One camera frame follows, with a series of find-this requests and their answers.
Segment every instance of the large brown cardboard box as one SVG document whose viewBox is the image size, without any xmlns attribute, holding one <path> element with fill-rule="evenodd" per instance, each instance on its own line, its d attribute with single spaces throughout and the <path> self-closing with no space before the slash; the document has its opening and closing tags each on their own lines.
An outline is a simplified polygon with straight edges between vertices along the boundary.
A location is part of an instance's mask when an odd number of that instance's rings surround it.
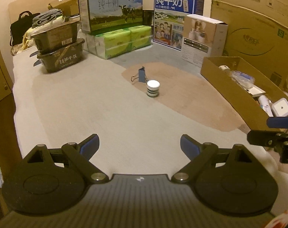
<svg viewBox="0 0 288 228">
<path fill-rule="evenodd" d="M 288 0 L 213 0 L 211 18 L 228 24 L 223 55 L 240 56 L 288 86 Z"/>
<path fill-rule="evenodd" d="M 63 12 L 64 16 L 70 16 L 80 13 L 78 0 L 55 0 L 49 3 L 48 8 L 60 9 Z"/>
<path fill-rule="evenodd" d="M 259 70 L 241 57 L 205 57 L 201 74 L 218 90 L 219 93 L 239 113 L 250 129 L 279 131 L 268 128 L 267 113 L 260 107 L 252 96 L 234 82 L 219 66 L 227 65 L 231 70 L 238 70 L 255 78 L 255 85 L 266 92 L 266 96 L 274 103 L 281 98 L 288 97 L 273 82 Z"/>
</svg>

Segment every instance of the cow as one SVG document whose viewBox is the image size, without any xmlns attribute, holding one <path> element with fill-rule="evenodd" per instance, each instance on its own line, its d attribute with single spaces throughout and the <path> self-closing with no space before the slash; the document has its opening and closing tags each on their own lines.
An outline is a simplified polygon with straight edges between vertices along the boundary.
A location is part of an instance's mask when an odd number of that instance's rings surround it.
<svg viewBox="0 0 288 228">
<path fill-rule="evenodd" d="M 135 8 L 134 7 L 126 7 L 126 5 L 120 5 L 119 6 L 122 10 L 122 15 L 125 19 L 125 23 L 127 23 L 127 19 L 129 17 L 132 18 L 132 22 L 135 19 Z"/>
</svg>

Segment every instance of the open cardboard box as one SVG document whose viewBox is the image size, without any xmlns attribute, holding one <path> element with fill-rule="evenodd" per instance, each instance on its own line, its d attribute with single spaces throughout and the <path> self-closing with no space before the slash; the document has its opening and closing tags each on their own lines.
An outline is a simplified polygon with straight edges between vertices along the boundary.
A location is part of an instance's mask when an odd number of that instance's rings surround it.
<svg viewBox="0 0 288 228">
<path fill-rule="evenodd" d="M 273 103 L 283 97 L 288 101 L 288 96 L 264 74 L 241 57 L 220 56 L 204 58 L 201 74 L 232 105 L 250 129 L 279 131 L 278 129 L 268 128 L 266 120 L 269 116 L 246 90 L 218 68 L 221 65 L 226 65 L 231 70 L 238 70 L 254 77 L 255 85 L 263 89 L 266 92 L 266 96 Z"/>
</svg>

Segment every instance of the metal bolt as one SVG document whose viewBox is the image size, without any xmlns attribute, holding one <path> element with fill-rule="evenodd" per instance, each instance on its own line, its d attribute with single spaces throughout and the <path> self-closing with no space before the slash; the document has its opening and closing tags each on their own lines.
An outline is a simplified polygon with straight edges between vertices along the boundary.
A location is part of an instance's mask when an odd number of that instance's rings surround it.
<svg viewBox="0 0 288 228">
<path fill-rule="evenodd" d="M 178 173 L 174 174 L 174 178 L 178 181 L 185 181 L 189 178 L 189 176 L 187 173 L 178 172 Z"/>
<path fill-rule="evenodd" d="M 98 173 L 93 173 L 91 175 L 91 178 L 95 181 L 102 181 L 106 178 L 106 175 L 104 173 L 98 172 Z"/>
</svg>

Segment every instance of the white cardboard box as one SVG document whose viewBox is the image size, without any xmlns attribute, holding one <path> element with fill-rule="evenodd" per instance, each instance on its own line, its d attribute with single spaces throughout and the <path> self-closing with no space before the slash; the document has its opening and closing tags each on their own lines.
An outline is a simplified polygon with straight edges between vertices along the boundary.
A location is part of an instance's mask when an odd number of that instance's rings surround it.
<svg viewBox="0 0 288 228">
<path fill-rule="evenodd" d="M 201 67 L 204 57 L 222 56 L 228 25 L 205 16 L 185 17 L 182 58 Z"/>
</svg>

